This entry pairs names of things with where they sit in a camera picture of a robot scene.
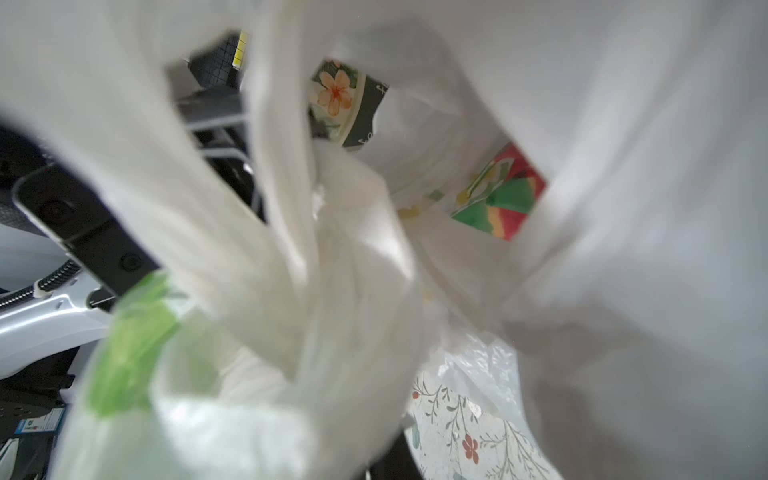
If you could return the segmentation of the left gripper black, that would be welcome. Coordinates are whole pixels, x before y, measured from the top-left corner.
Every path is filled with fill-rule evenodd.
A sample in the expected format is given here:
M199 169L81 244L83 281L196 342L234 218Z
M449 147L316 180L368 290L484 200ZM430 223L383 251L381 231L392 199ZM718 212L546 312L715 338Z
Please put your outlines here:
M58 165L13 187L14 203L106 290L120 297L158 264L123 229L98 195Z

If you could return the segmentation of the white plastic grocery bag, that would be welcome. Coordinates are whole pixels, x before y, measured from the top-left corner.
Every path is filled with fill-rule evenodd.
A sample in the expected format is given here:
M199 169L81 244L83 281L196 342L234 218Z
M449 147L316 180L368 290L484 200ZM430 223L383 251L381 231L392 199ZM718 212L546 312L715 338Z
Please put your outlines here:
M389 86L358 150L325 59ZM351 479L435 364L567 479L766 477L765 2L5 1L1 67L160 267L54 478ZM451 214L509 143L547 186L505 241Z

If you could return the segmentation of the pink dragon fruit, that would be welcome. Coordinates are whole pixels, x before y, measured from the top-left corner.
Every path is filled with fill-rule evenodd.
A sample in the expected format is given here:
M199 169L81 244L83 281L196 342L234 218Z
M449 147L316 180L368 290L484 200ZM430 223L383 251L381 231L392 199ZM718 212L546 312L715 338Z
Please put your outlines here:
M452 218L505 241L519 231L545 180L513 144L506 145L456 196Z

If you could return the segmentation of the cream canvas tote bag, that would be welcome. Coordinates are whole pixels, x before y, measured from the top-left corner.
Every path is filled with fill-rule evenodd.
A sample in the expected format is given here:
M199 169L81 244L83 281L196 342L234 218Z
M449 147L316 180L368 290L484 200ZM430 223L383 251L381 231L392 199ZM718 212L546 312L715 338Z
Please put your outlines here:
M360 149L373 135L373 118L389 86L332 59L310 79L309 106L330 139L348 150Z

